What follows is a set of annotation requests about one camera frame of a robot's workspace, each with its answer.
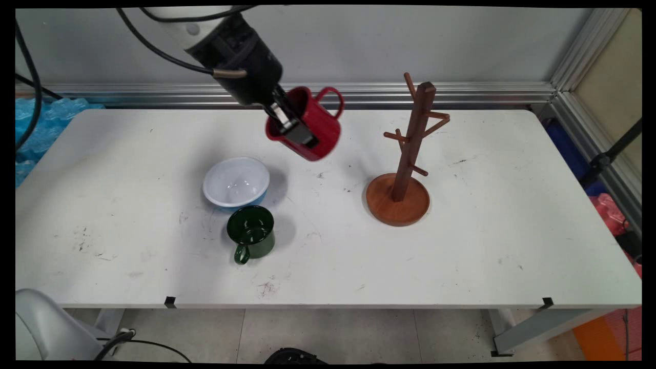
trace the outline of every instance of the floor tile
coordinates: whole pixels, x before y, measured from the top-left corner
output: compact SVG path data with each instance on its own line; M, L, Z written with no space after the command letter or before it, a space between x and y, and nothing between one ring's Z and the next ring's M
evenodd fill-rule
M135 339L171 346L192 362L234 363L243 314L243 309L126 309L120 327L134 328ZM172 351L142 343L123 344L115 357L129 361L184 361Z
M412 310L246 310L237 362L262 364L282 347L328 364L420 363Z
M532 314L513 312L518 321ZM494 330L487 311L415 310L423 363L585 360L571 332L521 349L513 357L493 358Z

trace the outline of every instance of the mug tree base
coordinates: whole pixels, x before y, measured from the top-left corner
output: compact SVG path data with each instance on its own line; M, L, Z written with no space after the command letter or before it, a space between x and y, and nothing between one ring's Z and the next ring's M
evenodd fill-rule
M428 211L430 197L423 184L410 178L403 201L392 201L392 186L396 173L376 177L367 187L367 205L379 221L395 227L417 222Z

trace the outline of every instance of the table leg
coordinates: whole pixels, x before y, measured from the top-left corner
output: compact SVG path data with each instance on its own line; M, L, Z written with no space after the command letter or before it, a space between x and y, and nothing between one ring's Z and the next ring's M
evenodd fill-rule
M101 309L93 326L113 337L119 329L124 312L125 309Z
M497 348L496 351L492 352L492 355L512 356L515 351L523 346L546 341L610 311L601 309L543 309L515 325L510 309L490 310L490 319L495 330L494 343Z

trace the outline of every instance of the black cable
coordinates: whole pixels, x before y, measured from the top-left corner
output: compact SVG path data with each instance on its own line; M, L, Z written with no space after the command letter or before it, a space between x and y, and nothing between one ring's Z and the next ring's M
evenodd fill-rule
M153 13L147 11L146 8L140 7L139 9L141 9L141 11L144 12L144 14L152 20L156 20L156 21L162 22L162 23L179 23L179 22L203 22L203 21L206 21L206 20L214 20L214 19L219 19L219 18L225 18L227 16L231 16L233 14L241 13L241 12L247 11L251 8L255 8L256 6L257 5L240 5L240 6L232 8L228 11L224 11L224 12L220 12L220 13L216 13L216 14L210 14L210 15L205 15L205 16L185 16L185 17L181 17L181 18L162 18L162 17L158 17L158 16L154 15Z
M107 340L109 340L109 338L96 338L96 339L97 339L98 341L107 341ZM189 363L192 362L191 360L189 360L189 358L188 358L187 356L185 356L185 355L184 355L183 353L181 353L180 351L174 349L173 347L169 347L169 346L166 346L166 345L162 345L161 343L151 342L151 341L144 341L144 340L142 340L142 339L129 339L129 340L127 340L126 342L145 343L146 345L153 345L153 346L163 347L163 348L165 348L165 349L169 349L169 350L173 351L174 353L176 353L176 354L182 356L182 357L184 358L184 360L187 360L187 362L189 362Z
M139 31L136 30L136 28L134 28L134 26L132 25L132 22L130 22L130 20L127 18L127 16L123 12L122 8L116 8L116 11L119 12L119 16L121 16L121 19L123 19L125 25L128 27L128 29L130 29L132 34L139 41L141 41L141 43L143 43L147 48L149 48L153 53L161 56L162 58L168 60L169 62L172 62L174 64L178 64L179 66L181 66L183 68L187 68L187 69L193 70L195 72L201 72L201 73L209 74L210 76L212 76L214 74L214 70L212 70L212 69L203 68L203 67L200 67L200 66L195 66L193 64L189 64L187 62L183 62L182 60L176 59L173 56L171 56L167 53L164 53L162 50L159 50L153 44L148 42L148 40L145 39L144 36L142 36L141 33L139 33Z
M34 81L34 114L32 114L32 120L30 121L30 124L28 125L28 128L25 130L25 133L18 139L18 142L16 142L16 151L20 149L21 146L25 143L25 141L28 140L32 132L34 132L34 128L37 126L37 122L39 121L39 115L41 114L41 80L39 79L39 74L37 73L37 68L34 66L34 61L32 61L32 57L30 55L30 51L28 50L28 46L25 45L25 39L23 39L23 34L20 32L20 28L18 27L18 19L16 19L16 42L18 42L18 46L20 47L20 52L23 54L23 57L25 58L25 63L28 65L28 69L30 70L30 75L32 76L32 81Z
M102 360L105 355L107 355L110 350L118 345L121 342L125 342L130 340L130 338L134 337L136 334L136 330L129 330L128 332L121 332L117 334L116 336L113 336L112 338L108 339L108 342L105 343L105 346L102 347L102 350L96 355L96 357L93 359L94 361L99 361Z
M622 317L622 320L624 320L624 328L626 330L626 353L624 359L625 361L628 361L628 309L624 309L624 317Z
M28 85L28 86L30 86L30 87L34 87L34 88L36 88L36 86L34 85L34 83L33 83L32 81L30 81L29 79L27 79L27 78L21 76L21 75L18 74L18 73L14 73L14 74L16 75L16 79L17 79L18 81L21 81L22 83L25 83L26 85ZM41 90L42 90L43 92L45 92L47 95L50 95L51 97L56 98L57 100L59 100L60 98L64 98L64 97L62 97L62 95L59 95L58 93L52 92L52 91L48 90L47 88L45 88L44 86L41 86Z

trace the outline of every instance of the blue plastic bag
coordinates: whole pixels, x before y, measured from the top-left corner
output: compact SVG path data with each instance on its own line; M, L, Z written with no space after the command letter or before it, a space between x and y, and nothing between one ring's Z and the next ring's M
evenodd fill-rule
M16 99L16 141L25 133L34 114L35 99ZM49 104L42 102L36 128L16 153L16 188L45 155L66 126L86 109L105 109L102 104L89 104L84 98L62 98Z

